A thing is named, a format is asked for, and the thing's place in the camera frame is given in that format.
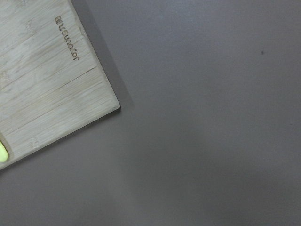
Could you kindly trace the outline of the bamboo cutting board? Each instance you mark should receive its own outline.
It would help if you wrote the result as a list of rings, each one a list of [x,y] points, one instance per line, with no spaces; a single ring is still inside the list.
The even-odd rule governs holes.
[[[119,107],[71,1],[1,1],[2,169]]]

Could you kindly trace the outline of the yellow toy knife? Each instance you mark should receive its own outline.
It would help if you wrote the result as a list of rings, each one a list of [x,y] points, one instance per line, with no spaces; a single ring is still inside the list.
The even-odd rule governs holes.
[[[8,160],[8,152],[3,145],[3,143],[0,141],[0,163],[4,163]]]

